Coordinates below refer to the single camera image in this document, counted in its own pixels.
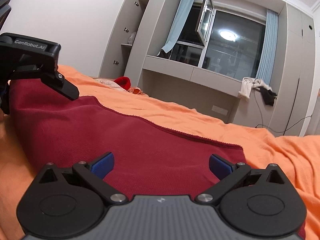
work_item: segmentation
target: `black cloth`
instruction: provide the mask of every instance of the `black cloth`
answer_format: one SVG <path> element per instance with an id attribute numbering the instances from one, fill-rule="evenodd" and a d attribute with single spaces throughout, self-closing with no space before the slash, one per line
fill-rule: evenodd
<path id="1" fill-rule="evenodd" d="M 169 52 L 165 53 L 164 50 L 161 49 L 160 50 L 160 54 L 159 54 L 158 57 L 169 59 L 170 56 L 171 56 L 171 52 L 172 52 L 172 50 L 170 50 Z"/>
<path id="2" fill-rule="evenodd" d="M 262 99 L 265 105 L 273 106 L 275 103 L 275 98 L 277 96 L 276 93 L 272 92 L 271 90 L 267 90 L 264 87 L 259 87 L 260 93 L 262 95 Z"/>

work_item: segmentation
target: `wall outlet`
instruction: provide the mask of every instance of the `wall outlet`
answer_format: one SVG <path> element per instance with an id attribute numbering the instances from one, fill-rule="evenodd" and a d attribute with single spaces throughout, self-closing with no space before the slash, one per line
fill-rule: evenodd
<path id="1" fill-rule="evenodd" d="M 219 114 L 222 114 L 224 116 L 227 116 L 227 114 L 228 114 L 228 110 L 227 109 L 223 109 L 223 108 L 215 106 L 215 105 L 213 105 L 212 111 L 217 112 Z"/>

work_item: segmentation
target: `red blanket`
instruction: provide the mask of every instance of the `red blanket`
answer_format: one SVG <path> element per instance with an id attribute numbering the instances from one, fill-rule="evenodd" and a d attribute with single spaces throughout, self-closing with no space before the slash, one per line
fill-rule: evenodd
<path id="1" fill-rule="evenodd" d="M 48 162 L 69 167 L 111 151 L 115 167 L 104 181 L 129 198 L 195 197 L 218 181 L 208 168 L 211 154 L 245 162 L 240 146 L 120 114 L 95 97 L 70 101 L 40 80 L 12 81 L 10 111 L 23 150 L 37 171 Z"/>

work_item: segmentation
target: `curtain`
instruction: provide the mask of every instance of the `curtain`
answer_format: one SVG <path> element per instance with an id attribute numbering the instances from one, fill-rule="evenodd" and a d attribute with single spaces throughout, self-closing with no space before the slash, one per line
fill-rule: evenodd
<path id="1" fill-rule="evenodd" d="M 165 42 L 165 45 L 162 47 L 165 53 L 168 53 L 170 50 L 172 50 L 173 46 L 176 44 L 182 31 L 182 28 L 186 23 L 193 2 L 194 0 L 180 0 L 179 7 L 171 25 L 167 41 Z"/>
<path id="2" fill-rule="evenodd" d="M 261 78 L 267 85 L 270 84 L 273 64 L 275 62 L 278 37 L 278 14 L 267 10 L 266 32 L 256 78 Z"/>

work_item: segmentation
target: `white cloth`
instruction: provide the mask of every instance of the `white cloth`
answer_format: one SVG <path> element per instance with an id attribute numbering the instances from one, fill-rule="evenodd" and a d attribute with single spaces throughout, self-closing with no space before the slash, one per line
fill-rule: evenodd
<path id="1" fill-rule="evenodd" d="M 264 87 L 266 90 L 272 91 L 272 88 L 265 84 L 262 79 L 244 77 L 242 79 L 241 89 L 238 92 L 238 97 L 248 100 L 250 98 L 251 89 L 256 87 Z"/>

